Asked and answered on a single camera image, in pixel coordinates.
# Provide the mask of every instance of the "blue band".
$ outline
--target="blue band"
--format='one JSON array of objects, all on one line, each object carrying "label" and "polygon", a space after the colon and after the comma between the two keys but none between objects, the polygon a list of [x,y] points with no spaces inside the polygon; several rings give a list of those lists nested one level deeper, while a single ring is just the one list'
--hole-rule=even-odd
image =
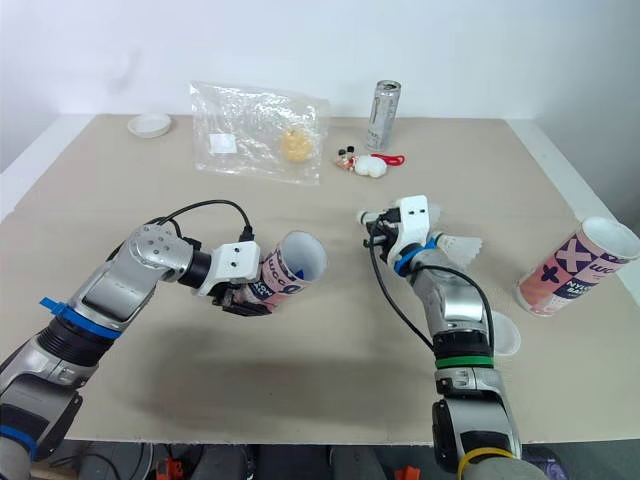
[{"label": "blue band", "polygon": [[404,267],[407,263],[409,263],[413,257],[415,257],[420,252],[423,252],[424,250],[433,250],[434,248],[436,248],[436,241],[433,238],[431,238],[424,247],[416,248],[415,250],[412,250],[411,252],[407,253],[404,257],[402,257],[400,260],[398,260],[396,264],[393,266],[393,269],[398,275],[400,275],[400,269]]},{"label": "blue band", "polygon": [[27,435],[20,430],[16,430],[15,428],[0,425],[0,436],[13,438],[14,440],[18,440],[19,442],[26,445],[29,449],[29,455],[31,456],[32,460],[36,456],[36,441],[31,438],[30,435]]},{"label": "blue band", "polygon": [[49,297],[44,297],[42,300],[40,300],[40,305],[48,308],[54,315],[62,317],[65,320],[73,323],[74,325],[77,325],[78,327],[83,328],[95,335],[99,335],[110,340],[114,340],[122,335],[122,332],[111,330],[110,328],[106,328],[102,325],[98,325],[97,323],[93,323],[88,318],[83,317],[78,312],[70,308],[66,303],[56,302],[54,300],[51,300]]}]

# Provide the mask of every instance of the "pink printed cup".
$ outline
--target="pink printed cup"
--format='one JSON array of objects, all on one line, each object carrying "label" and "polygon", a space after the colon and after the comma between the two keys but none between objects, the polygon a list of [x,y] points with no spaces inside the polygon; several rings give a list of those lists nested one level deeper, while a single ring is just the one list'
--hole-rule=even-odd
[{"label": "pink printed cup", "polygon": [[640,257],[640,239],[624,225],[587,218],[580,228],[516,284],[527,311],[551,316],[605,278]]},{"label": "pink printed cup", "polygon": [[260,279],[233,293],[233,302],[262,305],[272,312],[281,302],[318,280],[327,268],[327,253],[313,235],[294,231],[262,261]]}]

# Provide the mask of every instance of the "white label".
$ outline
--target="white label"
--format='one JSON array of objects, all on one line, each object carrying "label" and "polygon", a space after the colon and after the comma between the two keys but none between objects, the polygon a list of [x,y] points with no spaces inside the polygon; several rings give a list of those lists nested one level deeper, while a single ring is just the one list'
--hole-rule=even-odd
[{"label": "white label", "polygon": [[209,153],[238,153],[236,136],[233,133],[210,133]]}]

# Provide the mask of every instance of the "clear plastic bag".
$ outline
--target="clear plastic bag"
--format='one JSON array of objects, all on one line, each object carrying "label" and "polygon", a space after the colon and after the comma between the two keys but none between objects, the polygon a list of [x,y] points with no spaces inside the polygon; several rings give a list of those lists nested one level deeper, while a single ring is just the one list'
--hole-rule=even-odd
[{"label": "clear plastic bag", "polygon": [[197,169],[319,183],[327,100],[195,81],[190,95]]}]

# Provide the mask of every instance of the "white lid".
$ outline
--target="white lid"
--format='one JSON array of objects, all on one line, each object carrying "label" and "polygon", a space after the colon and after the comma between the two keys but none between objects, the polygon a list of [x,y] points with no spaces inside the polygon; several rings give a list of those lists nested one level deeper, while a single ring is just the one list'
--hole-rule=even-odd
[{"label": "white lid", "polygon": [[520,349],[520,331],[513,320],[500,312],[491,310],[493,318],[494,353],[513,355]]},{"label": "white lid", "polygon": [[171,117],[166,113],[145,113],[129,120],[129,131],[141,138],[164,135],[171,127]]}]

